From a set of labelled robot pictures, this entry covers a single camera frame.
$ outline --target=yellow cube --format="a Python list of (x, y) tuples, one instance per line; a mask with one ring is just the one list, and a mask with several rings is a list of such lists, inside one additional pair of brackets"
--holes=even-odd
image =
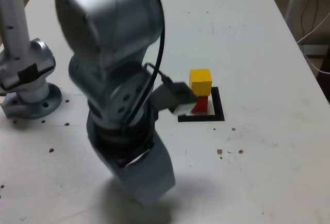
[(209, 96), (212, 88), (211, 72), (208, 68), (190, 70), (189, 86), (197, 96)]

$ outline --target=table surface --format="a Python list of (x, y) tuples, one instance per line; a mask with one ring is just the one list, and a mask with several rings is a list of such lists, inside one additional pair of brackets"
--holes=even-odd
[(161, 112), (156, 129), (177, 184), (141, 208), (90, 146), (54, 0), (30, 0), (30, 37), (53, 51), (48, 81), (70, 102), (43, 124), (0, 113), (0, 223), (329, 223), (330, 107), (274, 0), (162, 2), (162, 71), (188, 82), (191, 68), (210, 68), (226, 121), (177, 123)]

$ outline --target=wooden block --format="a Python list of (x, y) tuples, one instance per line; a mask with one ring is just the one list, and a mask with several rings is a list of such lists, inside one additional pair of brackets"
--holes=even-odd
[(192, 113), (207, 112), (208, 96), (198, 97), (196, 106), (191, 110)]
[(211, 72), (208, 68), (190, 70), (189, 86), (197, 96), (209, 96), (212, 88)]

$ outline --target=bolt hole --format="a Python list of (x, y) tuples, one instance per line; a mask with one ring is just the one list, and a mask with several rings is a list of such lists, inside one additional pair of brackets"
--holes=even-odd
[(123, 101), (128, 101), (129, 97), (130, 97), (130, 95), (129, 95), (129, 94), (126, 94), (126, 95), (124, 96), (124, 98), (123, 98)]
[(83, 21), (84, 23), (87, 23), (87, 22), (88, 22), (88, 20), (87, 20), (87, 15), (86, 15), (86, 14), (84, 14), (84, 16), (82, 17), (82, 21)]
[(136, 93), (139, 94), (142, 90), (142, 86), (139, 86), (137, 89), (136, 89)]
[(118, 109), (118, 113), (122, 113), (124, 110), (125, 110), (124, 107), (120, 107), (120, 108)]

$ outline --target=black cable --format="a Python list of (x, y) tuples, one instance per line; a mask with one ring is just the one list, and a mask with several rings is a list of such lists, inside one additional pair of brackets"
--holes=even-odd
[(148, 85), (146, 86), (144, 92), (141, 95), (141, 98), (139, 99), (137, 105), (134, 107), (134, 109), (132, 110), (132, 112), (129, 114), (128, 118), (126, 118), (124, 120), (124, 124), (123, 124), (123, 132), (125, 132), (127, 126), (129, 125), (129, 123), (133, 120), (133, 118), (135, 117), (135, 115), (138, 113), (139, 109), (142, 107), (143, 103), (145, 102), (151, 88), (154, 85), (154, 82), (156, 80), (157, 74), (159, 72), (159, 68), (160, 68), (160, 63), (161, 63), (161, 59), (163, 56), (163, 52), (164, 52), (164, 43), (165, 43), (165, 19), (164, 19), (164, 10), (161, 4), (161, 0), (157, 0), (159, 3), (159, 8), (162, 14), (162, 19), (163, 19), (163, 30), (161, 31), (160, 34), (160, 43), (159, 43), (159, 50), (158, 50), (158, 55), (157, 55), (157, 60), (156, 60), (156, 64), (155, 64), (155, 68), (154, 71), (151, 75), (150, 81), (148, 82)]
[[(147, 67), (151, 67), (151, 68), (153, 68), (154, 70), (155, 70), (155, 66), (152, 64), (152, 63), (145, 63), (144, 64), (144, 68), (146, 69)], [(160, 70), (158, 70), (158, 74), (162, 77), (162, 78), (164, 78), (166, 75), (162, 72), (162, 71), (160, 71)]]
[[(315, 15), (314, 15), (314, 20), (313, 20), (313, 23), (312, 23), (312, 26), (311, 26), (311, 30), (310, 32), (313, 31), (314, 29), (314, 25), (315, 25), (315, 20), (316, 20), (316, 17), (318, 15), (318, 12), (319, 12), (319, 0), (316, 0), (316, 11), (315, 11)], [(305, 41), (308, 39), (309, 36), (307, 36), (301, 43), (301, 46), (303, 46), (305, 44)]]
[[(306, 11), (306, 9), (307, 9), (307, 7), (308, 7), (310, 1), (311, 1), (311, 0), (308, 0), (308, 1), (307, 1), (306, 5), (305, 5), (305, 8), (303, 9), (303, 12), (302, 12), (302, 14), (301, 14), (301, 18), (300, 18), (300, 25), (301, 25), (301, 29), (302, 29), (302, 31), (303, 31), (303, 37), (305, 37), (305, 30), (304, 30), (304, 25), (303, 25), (303, 17), (304, 17), (305, 11)], [(304, 41), (303, 41), (303, 42), (301, 43), (301, 45), (300, 45), (300, 50), (301, 50), (302, 52), (304, 52), (303, 43), (304, 43)]]

